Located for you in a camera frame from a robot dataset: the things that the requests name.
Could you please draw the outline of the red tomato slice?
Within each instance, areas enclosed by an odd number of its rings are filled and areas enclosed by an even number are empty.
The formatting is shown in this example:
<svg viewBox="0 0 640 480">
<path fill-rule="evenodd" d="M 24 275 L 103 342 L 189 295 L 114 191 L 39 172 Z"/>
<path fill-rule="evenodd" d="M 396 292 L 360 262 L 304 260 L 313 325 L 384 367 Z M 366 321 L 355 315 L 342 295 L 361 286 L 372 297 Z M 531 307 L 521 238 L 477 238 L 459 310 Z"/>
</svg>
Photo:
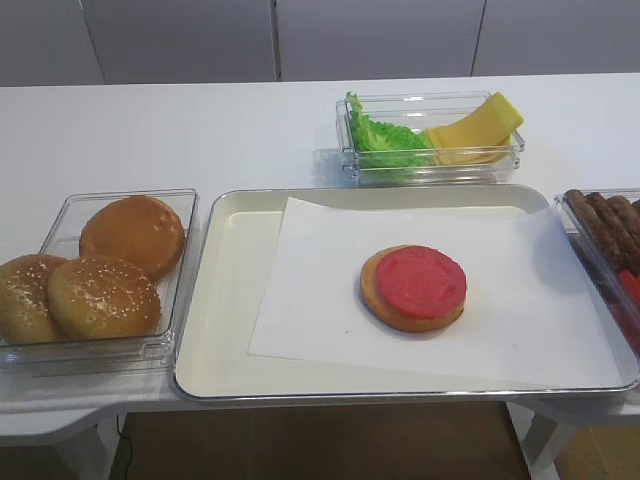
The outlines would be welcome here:
<svg viewBox="0 0 640 480">
<path fill-rule="evenodd" d="M 462 306 L 467 278 L 462 267 L 439 250 L 406 246 L 377 264 L 375 281 L 381 298 L 395 311 L 415 318 L 440 317 Z"/>
</svg>

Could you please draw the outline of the green lettuce leaf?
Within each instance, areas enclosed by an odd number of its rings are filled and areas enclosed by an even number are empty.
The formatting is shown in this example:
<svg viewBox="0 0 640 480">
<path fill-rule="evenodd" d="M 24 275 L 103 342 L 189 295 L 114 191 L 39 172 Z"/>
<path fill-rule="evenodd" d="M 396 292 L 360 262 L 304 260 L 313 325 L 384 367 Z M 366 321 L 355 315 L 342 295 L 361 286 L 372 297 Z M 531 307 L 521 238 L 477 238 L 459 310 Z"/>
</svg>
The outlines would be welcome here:
<svg viewBox="0 0 640 480">
<path fill-rule="evenodd" d="M 375 121 L 363 111 L 358 97 L 348 92 L 346 100 L 351 106 L 351 131 L 361 169 L 408 168 L 434 166 L 430 154 L 411 154 L 410 150 L 428 150 L 433 147 L 424 133 L 415 133 L 406 126 Z"/>
</svg>

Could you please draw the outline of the clear lettuce cheese container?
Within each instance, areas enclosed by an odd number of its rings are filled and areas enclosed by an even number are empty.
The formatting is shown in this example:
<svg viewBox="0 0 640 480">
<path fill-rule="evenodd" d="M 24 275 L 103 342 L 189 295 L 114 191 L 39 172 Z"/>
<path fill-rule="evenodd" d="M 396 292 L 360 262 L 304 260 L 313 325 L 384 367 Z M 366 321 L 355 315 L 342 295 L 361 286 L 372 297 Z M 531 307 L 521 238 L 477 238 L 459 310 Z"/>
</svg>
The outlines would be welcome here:
<svg viewBox="0 0 640 480">
<path fill-rule="evenodd" d="M 415 133 L 452 124 L 469 115 L 492 94 L 485 91 L 429 94 L 361 95 L 363 111 L 372 120 L 406 126 Z M 508 154 L 493 163 L 461 166 L 427 166 L 408 168 L 361 169 L 351 131 L 351 106 L 346 100 L 336 104 L 338 139 L 342 169 L 358 187 L 423 186 L 443 183 L 504 183 L 520 166 L 525 143 L 518 129 L 511 136 Z M 428 150 L 410 150 L 411 154 L 430 154 Z"/>
</svg>

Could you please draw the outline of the white metal tray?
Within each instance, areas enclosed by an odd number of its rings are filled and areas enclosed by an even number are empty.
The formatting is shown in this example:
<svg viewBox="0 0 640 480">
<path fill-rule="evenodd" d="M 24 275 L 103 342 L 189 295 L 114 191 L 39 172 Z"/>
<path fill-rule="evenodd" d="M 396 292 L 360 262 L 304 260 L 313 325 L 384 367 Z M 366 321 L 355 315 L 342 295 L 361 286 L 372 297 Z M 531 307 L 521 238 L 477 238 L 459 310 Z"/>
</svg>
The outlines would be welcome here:
<svg viewBox="0 0 640 480">
<path fill-rule="evenodd" d="M 256 356 L 249 347 L 275 260 L 290 200 L 334 209 L 377 211 L 414 208 L 514 206 L 526 213 L 555 211 L 537 191 L 519 185 L 424 188 L 235 191 L 211 210 L 198 276 L 175 367 L 177 386 L 199 400 L 325 403 L 345 400 L 406 401 L 464 396 L 586 395 L 601 389 L 436 390 L 417 374 L 378 368 Z"/>
</svg>

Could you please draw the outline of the bottom bun on tray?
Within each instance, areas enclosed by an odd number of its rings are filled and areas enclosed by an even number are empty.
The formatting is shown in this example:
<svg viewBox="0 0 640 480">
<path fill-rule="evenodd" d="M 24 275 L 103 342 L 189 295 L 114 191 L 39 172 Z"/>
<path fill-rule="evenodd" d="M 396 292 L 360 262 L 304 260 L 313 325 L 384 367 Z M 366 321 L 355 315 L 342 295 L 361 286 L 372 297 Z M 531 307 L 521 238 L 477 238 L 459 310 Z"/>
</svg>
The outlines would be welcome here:
<svg viewBox="0 0 640 480">
<path fill-rule="evenodd" d="M 462 315 L 465 303 L 444 316 L 415 318 L 395 311 L 379 295 L 375 281 L 377 264 L 386 254 L 406 246 L 412 245 L 400 245 L 381 250 L 364 263 L 360 275 L 360 288 L 364 303 L 381 322 L 404 333 L 421 334 L 448 327 Z"/>
</svg>

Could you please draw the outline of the smooth bun half in container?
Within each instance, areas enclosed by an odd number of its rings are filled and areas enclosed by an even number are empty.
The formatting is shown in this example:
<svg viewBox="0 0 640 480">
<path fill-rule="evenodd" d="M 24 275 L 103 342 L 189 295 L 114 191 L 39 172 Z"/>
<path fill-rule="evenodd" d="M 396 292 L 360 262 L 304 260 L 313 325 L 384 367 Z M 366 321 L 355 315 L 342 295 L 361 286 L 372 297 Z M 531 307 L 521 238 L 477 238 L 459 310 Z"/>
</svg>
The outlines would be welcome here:
<svg viewBox="0 0 640 480">
<path fill-rule="evenodd" d="M 112 202 L 85 224 L 79 254 L 120 258 L 157 282 L 183 254 L 186 234 L 180 217 L 163 201 L 134 195 Z"/>
</svg>

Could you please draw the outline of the yellow cheese slices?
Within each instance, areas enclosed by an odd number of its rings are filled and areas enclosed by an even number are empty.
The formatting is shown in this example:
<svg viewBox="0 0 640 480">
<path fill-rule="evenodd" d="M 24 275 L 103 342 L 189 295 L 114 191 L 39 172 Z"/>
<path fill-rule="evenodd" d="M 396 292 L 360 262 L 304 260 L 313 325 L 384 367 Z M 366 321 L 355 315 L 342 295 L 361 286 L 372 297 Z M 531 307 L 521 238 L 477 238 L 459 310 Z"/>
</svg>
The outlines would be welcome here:
<svg viewBox="0 0 640 480">
<path fill-rule="evenodd" d="M 508 154 L 512 134 L 524 118 L 500 92 L 464 118 L 425 131 L 438 166 L 493 163 Z"/>
</svg>

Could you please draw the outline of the clear bun container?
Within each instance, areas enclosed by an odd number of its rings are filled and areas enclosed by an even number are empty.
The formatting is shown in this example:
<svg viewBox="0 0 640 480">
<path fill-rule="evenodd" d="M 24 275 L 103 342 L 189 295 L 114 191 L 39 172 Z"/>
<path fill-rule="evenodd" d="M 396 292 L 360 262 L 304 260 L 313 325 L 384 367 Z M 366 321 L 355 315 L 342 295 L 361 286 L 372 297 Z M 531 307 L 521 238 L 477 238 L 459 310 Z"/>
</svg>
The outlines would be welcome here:
<svg viewBox="0 0 640 480">
<path fill-rule="evenodd" d="M 74 371 L 118 371 L 162 366 L 169 362 L 176 343 L 181 302 L 189 285 L 193 264 L 191 254 L 199 233 L 198 195 L 193 189 L 143 192 L 77 194 L 63 203 L 48 235 L 36 254 L 78 257 L 79 240 L 88 220 L 102 208 L 134 195 L 147 195 L 166 203 L 180 217 L 186 244 L 178 263 L 164 278 L 153 282 L 161 303 L 161 320 L 147 336 L 98 340 L 9 345 L 1 338 L 1 369 L 4 372 L 63 374 Z"/>
</svg>

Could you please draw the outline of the white paper sheet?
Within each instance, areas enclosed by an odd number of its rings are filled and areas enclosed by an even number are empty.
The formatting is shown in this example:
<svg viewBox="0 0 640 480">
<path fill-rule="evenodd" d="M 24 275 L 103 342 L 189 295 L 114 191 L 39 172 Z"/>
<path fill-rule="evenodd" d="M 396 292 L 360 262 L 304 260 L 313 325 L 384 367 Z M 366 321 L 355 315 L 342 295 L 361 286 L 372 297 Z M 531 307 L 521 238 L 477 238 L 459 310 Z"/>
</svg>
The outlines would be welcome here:
<svg viewBox="0 0 640 480">
<path fill-rule="evenodd" d="M 465 271 L 451 326 L 422 335 L 384 326 L 363 305 L 364 262 L 424 245 Z M 290 200 L 249 351 L 417 374 L 429 391 L 601 389 L 639 365 L 555 214 L 514 206 L 334 209 Z"/>
</svg>

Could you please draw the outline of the right sesame top bun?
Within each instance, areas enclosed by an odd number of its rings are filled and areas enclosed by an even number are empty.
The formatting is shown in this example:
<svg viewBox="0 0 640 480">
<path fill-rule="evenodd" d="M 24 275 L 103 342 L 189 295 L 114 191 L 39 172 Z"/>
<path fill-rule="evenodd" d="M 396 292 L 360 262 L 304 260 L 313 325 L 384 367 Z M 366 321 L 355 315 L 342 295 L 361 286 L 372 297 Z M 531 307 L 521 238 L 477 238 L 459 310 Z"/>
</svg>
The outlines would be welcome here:
<svg viewBox="0 0 640 480">
<path fill-rule="evenodd" d="M 136 265 L 89 255 L 63 263 L 47 285 L 53 319 L 72 340 L 153 334 L 161 320 L 155 285 Z"/>
</svg>

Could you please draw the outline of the sesame bun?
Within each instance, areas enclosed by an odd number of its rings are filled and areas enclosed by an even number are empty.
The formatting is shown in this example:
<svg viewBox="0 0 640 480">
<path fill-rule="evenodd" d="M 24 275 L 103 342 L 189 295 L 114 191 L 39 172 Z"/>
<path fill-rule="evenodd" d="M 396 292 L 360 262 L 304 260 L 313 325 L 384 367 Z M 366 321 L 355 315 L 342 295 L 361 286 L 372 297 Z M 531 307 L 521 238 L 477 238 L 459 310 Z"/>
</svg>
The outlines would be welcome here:
<svg viewBox="0 0 640 480">
<path fill-rule="evenodd" d="M 153 334 L 161 320 L 155 285 L 136 265 L 89 255 L 63 263 L 47 285 L 53 319 L 72 340 Z"/>
<path fill-rule="evenodd" d="M 48 281 L 63 257 L 29 254 L 1 265 L 1 338 L 9 345 L 59 342 L 66 339 L 52 318 Z"/>
</svg>

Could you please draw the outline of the clear patty tomato container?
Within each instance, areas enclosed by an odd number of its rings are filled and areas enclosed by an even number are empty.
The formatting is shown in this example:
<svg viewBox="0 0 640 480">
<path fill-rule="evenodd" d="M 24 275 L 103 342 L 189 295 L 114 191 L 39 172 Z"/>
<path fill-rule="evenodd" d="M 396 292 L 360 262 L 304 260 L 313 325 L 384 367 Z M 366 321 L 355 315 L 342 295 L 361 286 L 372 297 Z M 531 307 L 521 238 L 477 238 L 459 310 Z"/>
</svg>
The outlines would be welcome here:
<svg viewBox="0 0 640 480">
<path fill-rule="evenodd" d="M 584 194 L 600 192 L 605 198 L 616 195 L 626 197 L 631 204 L 639 200 L 639 190 L 580 190 Z M 590 279 L 603 298 L 607 309 L 618 324 L 621 333 L 635 353 L 639 352 L 639 306 L 625 291 L 616 272 L 605 260 L 594 241 L 574 216 L 562 193 L 555 197 L 559 217 L 565 232 Z"/>
</svg>

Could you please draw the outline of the left sesame top bun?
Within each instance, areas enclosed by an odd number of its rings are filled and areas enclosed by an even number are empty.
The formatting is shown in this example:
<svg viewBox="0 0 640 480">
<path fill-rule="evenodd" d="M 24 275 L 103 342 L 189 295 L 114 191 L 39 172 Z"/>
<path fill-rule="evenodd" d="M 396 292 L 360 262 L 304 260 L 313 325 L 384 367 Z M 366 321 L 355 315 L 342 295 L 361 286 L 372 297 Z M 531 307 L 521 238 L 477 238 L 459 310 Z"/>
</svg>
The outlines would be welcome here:
<svg viewBox="0 0 640 480">
<path fill-rule="evenodd" d="M 48 281 L 63 257 L 29 254 L 1 265 L 1 338 L 9 345 L 59 342 L 66 339 L 52 318 Z"/>
</svg>

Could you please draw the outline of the red tomato slices stack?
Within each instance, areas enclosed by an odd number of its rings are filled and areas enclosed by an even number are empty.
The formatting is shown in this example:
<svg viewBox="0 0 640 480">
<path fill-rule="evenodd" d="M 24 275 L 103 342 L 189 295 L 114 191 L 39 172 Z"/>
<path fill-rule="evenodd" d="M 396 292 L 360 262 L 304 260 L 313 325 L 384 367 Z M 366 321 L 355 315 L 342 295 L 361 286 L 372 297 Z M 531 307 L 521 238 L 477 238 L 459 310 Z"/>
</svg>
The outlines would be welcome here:
<svg viewBox="0 0 640 480">
<path fill-rule="evenodd" d="M 619 273 L 619 280 L 622 283 L 625 291 L 634 301 L 634 303 L 640 305 L 640 284 L 639 280 L 628 270 L 622 270 Z"/>
</svg>

